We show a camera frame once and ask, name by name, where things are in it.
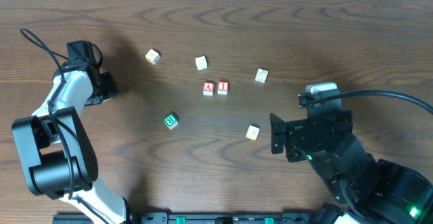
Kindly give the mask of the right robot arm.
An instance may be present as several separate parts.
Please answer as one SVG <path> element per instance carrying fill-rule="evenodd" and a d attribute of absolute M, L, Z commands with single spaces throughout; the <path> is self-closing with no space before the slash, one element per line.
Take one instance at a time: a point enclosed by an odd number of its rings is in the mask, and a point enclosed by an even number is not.
<path fill-rule="evenodd" d="M 307 118 L 286 122 L 270 115 L 271 151 L 289 162 L 306 160 L 335 201 L 357 221 L 431 223 L 432 183 L 422 174 L 375 160 L 352 131 L 352 111 L 340 100 L 307 109 Z"/>

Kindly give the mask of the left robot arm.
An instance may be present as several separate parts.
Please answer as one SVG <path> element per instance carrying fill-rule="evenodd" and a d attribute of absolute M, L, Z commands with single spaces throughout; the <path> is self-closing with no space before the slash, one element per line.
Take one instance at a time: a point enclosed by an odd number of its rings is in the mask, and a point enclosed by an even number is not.
<path fill-rule="evenodd" d="M 53 88 L 40 108 L 17 119 L 12 133 L 30 192 L 78 208 L 93 223 L 134 223 L 128 202 L 98 176 L 95 151 L 81 122 L 86 106 L 115 97 L 109 72 L 100 72 L 97 45 L 67 44 L 68 59 L 53 75 Z"/>

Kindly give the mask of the red letter I block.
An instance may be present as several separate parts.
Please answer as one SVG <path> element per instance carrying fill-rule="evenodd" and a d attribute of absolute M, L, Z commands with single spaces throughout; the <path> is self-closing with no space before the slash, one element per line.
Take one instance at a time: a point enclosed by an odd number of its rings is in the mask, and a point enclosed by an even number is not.
<path fill-rule="evenodd" d="M 229 90 L 229 82 L 228 81 L 219 81 L 217 93 L 219 95 L 227 95 Z"/>

